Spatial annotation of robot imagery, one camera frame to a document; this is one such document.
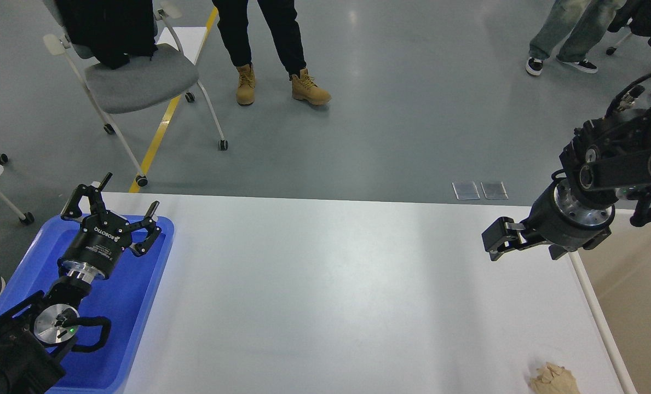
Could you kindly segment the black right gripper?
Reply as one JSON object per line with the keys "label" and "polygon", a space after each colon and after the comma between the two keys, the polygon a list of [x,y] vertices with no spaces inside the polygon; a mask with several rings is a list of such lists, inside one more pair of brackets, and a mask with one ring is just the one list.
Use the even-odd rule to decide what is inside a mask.
{"label": "black right gripper", "polygon": [[552,182],[531,207],[522,222],[499,217],[481,233],[491,262],[513,250],[536,244],[549,245],[550,256],[560,258],[568,252],[592,250],[612,234],[615,207],[590,208],[571,194],[567,181]]}

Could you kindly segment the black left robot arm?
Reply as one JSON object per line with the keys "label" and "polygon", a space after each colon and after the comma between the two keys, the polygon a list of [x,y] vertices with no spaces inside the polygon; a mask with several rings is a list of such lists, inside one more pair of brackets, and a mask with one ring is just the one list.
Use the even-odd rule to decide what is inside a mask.
{"label": "black left robot arm", "polygon": [[162,232],[155,200],[133,222],[108,209],[97,186],[78,185],[63,208],[62,221],[79,224],[56,261],[58,278],[0,315],[0,393],[45,393],[66,374],[63,359],[106,346],[112,320],[83,316],[83,299],[95,280],[108,280],[125,252],[147,254]]}

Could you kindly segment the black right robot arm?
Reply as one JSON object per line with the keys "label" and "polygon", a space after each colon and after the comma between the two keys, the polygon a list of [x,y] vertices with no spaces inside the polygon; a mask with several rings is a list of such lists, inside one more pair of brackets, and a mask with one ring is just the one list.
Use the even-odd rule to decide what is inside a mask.
{"label": "black right robot arm", "polygon": [[637,204],[634,227],[651,222],[651,107],[633,109],[651,72],[614,97],[603,117],[576,128],[560,154],[561,169],[526,219],[499,217],[482,234],[492,261],[513,250],[548,245],[551,259],[592,250],[611,235],[615,204]]}

